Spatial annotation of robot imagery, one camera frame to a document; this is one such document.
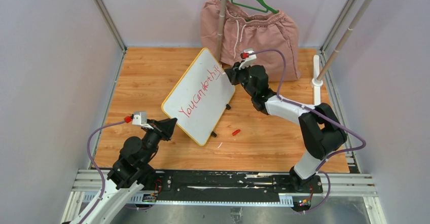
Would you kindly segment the yellow framed whiteboard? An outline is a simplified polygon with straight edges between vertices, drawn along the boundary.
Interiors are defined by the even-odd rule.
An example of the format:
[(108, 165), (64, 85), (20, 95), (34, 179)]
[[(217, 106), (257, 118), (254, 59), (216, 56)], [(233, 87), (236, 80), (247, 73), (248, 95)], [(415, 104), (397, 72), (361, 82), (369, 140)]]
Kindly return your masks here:
[(235, 87), (208, 48), (203, 48), (161, 105), (169, 118), (199, 146), (211, 137)]

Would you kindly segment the red marker cap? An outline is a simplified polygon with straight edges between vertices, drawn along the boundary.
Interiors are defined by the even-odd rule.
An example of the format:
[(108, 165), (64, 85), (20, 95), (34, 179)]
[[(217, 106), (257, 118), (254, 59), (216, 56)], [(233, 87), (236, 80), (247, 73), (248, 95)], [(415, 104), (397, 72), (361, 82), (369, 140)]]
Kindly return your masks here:
[(237, 135), (240, 131), (241, 131), (240, 129), (237, 129), (237, 130), (235, 130), (235, 131), (232, 133), (232, 135), (233, 135), (233, 136), (235, 136), (235, 135)]

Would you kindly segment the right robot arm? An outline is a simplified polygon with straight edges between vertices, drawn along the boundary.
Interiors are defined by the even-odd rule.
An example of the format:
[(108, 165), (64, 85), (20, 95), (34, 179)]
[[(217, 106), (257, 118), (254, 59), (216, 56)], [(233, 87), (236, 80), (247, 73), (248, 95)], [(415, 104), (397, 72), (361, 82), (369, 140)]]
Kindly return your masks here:
[(323, 161), (347, 140), (338, 118), (327, 103), (319, 105), (301, 104), (276, 94), (268, 84), (268, 75), (261, 65), (244, 69), (236, 62), (225, 69), (230, 83), (241, 85), (250, 96), (253, 107), (266, 115), (277, 116), (300, 127), (305, 152), (290, 171), (290, 187), (295, 192), (303, 192), (309, 187)]

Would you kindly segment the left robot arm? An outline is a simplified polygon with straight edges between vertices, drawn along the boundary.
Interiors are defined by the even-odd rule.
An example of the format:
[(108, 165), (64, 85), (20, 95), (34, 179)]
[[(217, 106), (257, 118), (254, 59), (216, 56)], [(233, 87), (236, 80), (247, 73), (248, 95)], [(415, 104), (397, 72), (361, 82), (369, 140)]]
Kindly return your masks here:
[(171, 140), (177, 118), (151, 120), (145, 111), (138, 111), (120, 123), (138, 126), (145, 135), (125, 140), (118, 160), (107, 175), (102, 173), (93, 158), (90, 159), (101, 177), (101, 188), (71, 223), (110, 223), (138, 191), (153, 190), (158, 194), (162, 189), (162, 182), (156, 179), (156, 171), (150, 161), (158, 152), (159, 142)]

